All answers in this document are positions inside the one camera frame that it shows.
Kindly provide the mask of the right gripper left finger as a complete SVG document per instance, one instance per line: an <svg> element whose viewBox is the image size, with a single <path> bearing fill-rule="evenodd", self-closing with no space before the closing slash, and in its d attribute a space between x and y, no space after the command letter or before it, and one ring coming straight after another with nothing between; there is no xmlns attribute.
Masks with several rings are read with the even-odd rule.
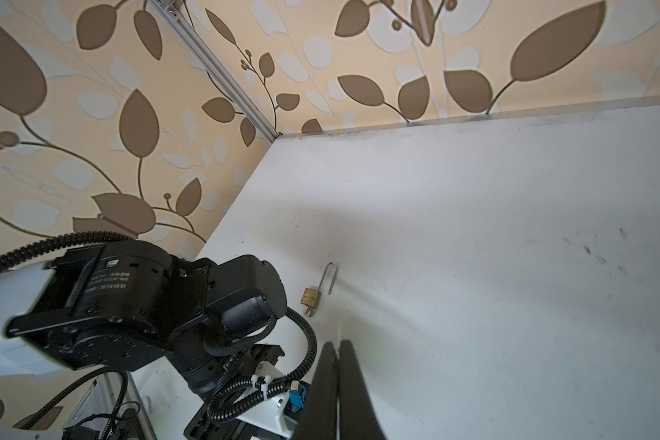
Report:
<svg viewBox="0 0 660 440"><path fill-rule="evenodd" d="M293 440L337 439L338 358L331 342L324 344Z"/></svg>

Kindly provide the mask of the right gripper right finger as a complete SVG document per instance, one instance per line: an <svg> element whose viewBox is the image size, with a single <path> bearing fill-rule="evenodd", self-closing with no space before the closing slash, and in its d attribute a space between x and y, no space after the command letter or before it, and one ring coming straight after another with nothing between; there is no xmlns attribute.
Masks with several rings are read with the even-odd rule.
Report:
<svg viewBox="0 0 660 440"><path fill-rule="evenodd" d="M359 359L353 344L343 340L339 347L339 438L386 438L374 412Z"/></svg>

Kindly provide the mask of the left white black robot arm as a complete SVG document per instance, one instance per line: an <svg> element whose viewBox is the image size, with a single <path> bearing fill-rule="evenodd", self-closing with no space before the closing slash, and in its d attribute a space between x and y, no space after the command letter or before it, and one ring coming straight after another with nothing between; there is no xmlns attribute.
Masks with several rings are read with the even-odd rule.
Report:
<svg viewBox="0 0 660 440"><path fill-rule="evenodd" d="M166 358L203 410L186 430L205 439L260 404L291 390L310 370L317 339L289 308L269 262L244 255L223 264L186 261L149 242L106 231L47 238L0 256L0 274L51 251L37 302L7 324L7 336L70 368L133 371ZM307 340L302 363L278 379L253 370L282 355L264 340L282 318Z"/></svg>

